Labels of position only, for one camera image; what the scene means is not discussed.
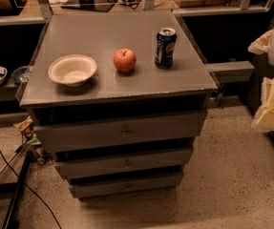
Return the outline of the grey top drawer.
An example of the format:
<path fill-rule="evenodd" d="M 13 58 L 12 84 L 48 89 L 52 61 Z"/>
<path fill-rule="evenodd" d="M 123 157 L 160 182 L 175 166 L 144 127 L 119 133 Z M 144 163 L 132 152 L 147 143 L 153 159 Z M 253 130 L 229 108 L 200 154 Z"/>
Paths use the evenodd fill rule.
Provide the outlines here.
<path fill-rule="evenodd" d="M 35 133 L 51 153 L 133 143 L 194 137 L 200 134 L 207 111 L 100 119 L 37 126 Z"/>

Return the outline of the grey drawer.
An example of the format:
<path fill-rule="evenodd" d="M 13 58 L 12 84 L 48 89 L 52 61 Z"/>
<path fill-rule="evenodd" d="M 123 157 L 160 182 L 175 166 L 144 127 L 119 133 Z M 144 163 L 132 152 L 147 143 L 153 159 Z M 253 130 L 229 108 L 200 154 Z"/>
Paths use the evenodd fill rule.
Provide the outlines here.
<path fill-rule="evenodd" d="M 70 185 L 69 190 L 74 198 L 93 198 L 164 187 L 173 187 L 180 184 L 182 177 L 182 172 L 175 172 L 156 176 L 125 178 L 114 181 Z"/>
<path fill-rule="evenodd" d="M 133 143 L 194 137 L 200 134 L 207 111 L 100 119 L 37 126 L 35 133 L 51 153 Z"/>
<path fill-rule="evenodd" d="M 103 156 L 56 162 L 55 169 L 64 179 L 104 176 L 173 165 L 184 165 L 189 161 L 192 152 L 193 150 L 189 148 L 173 148 L 121 156 Z"/>

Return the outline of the grey bottom drawer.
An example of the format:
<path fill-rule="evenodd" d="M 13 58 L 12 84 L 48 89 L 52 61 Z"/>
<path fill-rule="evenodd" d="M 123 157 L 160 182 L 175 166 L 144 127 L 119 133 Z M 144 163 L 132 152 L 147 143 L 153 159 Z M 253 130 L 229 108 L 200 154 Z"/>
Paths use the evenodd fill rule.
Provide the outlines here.
<path fill-rule="evenodd" d="M 70 185 L 69 190 L 74 198 L 93 198 L 164 187 L 173 187 L 180 184 L 182 177 L 182 172 L 175 172 L 156 176 L 125 178 L 114 181 Z"/>

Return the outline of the grey drawer cabinet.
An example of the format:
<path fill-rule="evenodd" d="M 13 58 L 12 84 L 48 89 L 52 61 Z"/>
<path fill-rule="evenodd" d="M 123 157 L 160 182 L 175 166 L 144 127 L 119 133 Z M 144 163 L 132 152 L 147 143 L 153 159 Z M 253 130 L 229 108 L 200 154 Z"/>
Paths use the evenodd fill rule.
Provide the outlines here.
<path fill-rule="evenodd" d="M 177 34 L 173 65 L 169 69 L 159 68 L 155 62 L 157 34 L 161 28 L 173 28 Z M 121 48 L 131 49 L 137 57 L 135 68 L 128 73 L 119 72 L 113 63 L 115 52 Z M 73 53 L 88 55 L 96 61 L 95 77 L 73 88 L 52 82 L 48 76 L 50 65 L 59 57 Z M 177 17 L 168 10 L 55 15 L 41 42 L 20 104 L 36 128 L 206 111 L 210 94 L 216 88 Z M 44 149 L 56 163 L 173 148 L 193 150 L 196 137 L 57 153 Z M 184 165 L 65 180 L 70 186 L 183 173 Z"/>

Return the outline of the grey middle drawer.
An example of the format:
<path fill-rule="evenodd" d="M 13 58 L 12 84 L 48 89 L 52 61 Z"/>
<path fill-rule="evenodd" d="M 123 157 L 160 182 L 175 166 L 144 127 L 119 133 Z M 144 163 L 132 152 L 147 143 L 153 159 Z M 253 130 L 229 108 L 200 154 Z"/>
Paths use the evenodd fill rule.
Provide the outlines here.
<path fill-rule="evenodd" d="M 103 156 L 56 162 L 55 169 L 64 179 L 104 176 L 173 165 L 184 165 L 189 161 L 192 152 L 193 150 L 189 148 L 173 148 L 121 156 Z"/>

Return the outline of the grey side shelf beam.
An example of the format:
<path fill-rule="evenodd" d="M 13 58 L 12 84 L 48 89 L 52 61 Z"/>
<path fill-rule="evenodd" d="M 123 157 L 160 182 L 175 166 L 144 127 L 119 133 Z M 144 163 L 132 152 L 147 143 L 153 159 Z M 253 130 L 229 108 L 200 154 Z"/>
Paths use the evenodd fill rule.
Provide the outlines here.
<path fill-rule="evenodd" d="M 219 83 L 245 82 L 254 71 L 249 61 L 213 63 L 206 64 L 205 67 Z"/>

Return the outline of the blue pepsi can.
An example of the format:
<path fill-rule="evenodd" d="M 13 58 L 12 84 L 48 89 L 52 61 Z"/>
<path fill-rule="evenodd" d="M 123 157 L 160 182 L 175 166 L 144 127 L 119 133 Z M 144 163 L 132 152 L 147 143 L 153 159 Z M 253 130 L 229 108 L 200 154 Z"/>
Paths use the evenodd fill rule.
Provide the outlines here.
<path fill-rule="evenodd" d="M 159 68 L 169 69 L 172 67 L 176 41 L 177 34 L 173 28 L 161 28 L 158 32 L 155 62 Z"/>

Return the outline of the red apple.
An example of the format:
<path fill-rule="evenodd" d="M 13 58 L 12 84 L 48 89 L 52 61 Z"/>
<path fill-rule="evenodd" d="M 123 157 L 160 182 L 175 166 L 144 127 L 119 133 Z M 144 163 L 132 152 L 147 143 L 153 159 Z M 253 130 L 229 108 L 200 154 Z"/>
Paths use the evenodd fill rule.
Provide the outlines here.
<path fill-rule="evenodd" d="M 137 57 L 131 49 L 118 49 L 113 57 L 116 69 L 121 73 L 128 73 L 133 70 L 137 63 Z"/>

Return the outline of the white paper bowl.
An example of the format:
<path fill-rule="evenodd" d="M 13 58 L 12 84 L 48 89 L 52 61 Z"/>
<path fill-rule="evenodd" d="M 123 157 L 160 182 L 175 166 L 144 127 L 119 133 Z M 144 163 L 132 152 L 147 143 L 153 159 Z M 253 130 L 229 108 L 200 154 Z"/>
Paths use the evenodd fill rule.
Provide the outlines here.
<path fill-rule="evenodd" d="M 96 70 L 96 62 L 91 57 L 71 54 L 56 59 L 49 67 L 48 75 L 54 83 L 78 87 L 89 80 Z"/>

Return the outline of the black monitor stand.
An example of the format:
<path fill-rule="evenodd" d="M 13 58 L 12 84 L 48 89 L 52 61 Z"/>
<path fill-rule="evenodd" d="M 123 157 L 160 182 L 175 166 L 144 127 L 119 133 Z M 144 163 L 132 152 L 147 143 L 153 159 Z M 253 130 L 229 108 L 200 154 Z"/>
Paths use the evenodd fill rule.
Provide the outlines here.
<path fill-rule="evenodd" d="M 61 5 L 61 8 L 108 12 L 113 5 L 108 0 L 68 0 Z"/>

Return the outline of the snack bag on floor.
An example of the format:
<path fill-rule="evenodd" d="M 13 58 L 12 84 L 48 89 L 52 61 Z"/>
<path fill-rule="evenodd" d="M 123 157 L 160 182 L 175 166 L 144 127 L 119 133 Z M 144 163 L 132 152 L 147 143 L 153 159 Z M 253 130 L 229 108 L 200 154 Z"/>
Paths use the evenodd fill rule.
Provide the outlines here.
<path fill-rule="evenodd" d="M 14 123 L 13 127 L 22 135 L 22 146 L 25 152 L 31 153 L 31 159 L 37 161 L 40 165 L 46 162 L 44 158 L 45 151 L 33 130 L 33 121 L 28 116 L 25 120 Z"/>

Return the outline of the clear glass bowl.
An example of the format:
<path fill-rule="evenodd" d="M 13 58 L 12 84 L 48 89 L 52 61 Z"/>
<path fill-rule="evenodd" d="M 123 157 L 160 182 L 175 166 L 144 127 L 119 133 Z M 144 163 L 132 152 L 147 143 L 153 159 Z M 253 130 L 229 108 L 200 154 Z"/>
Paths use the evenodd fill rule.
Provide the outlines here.
<path fill-rule="evenodd" d="M 30 78 L 32 72 L 31 66 L 23 66 L 11 73 L 11 79 L 15 84 L 21 84 L 22 82 L 27 82 Z"/>

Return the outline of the black stand leg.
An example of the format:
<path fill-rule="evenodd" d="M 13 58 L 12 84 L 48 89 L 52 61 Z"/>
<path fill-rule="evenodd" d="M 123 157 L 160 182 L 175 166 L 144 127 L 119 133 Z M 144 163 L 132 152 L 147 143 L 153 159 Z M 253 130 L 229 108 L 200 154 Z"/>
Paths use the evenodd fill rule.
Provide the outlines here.
<path fill-rule="evenodd" d="M 17 229 L 19 222 L 15 219 L 18 209 L 19 200 L 24 191 L 25 180 L 30 166 L 31 160 L 28 156 L 25 157 L 16 185 L 13 190 L 11 202 L 7 214 L 4 219 L 2 229 Z"/>

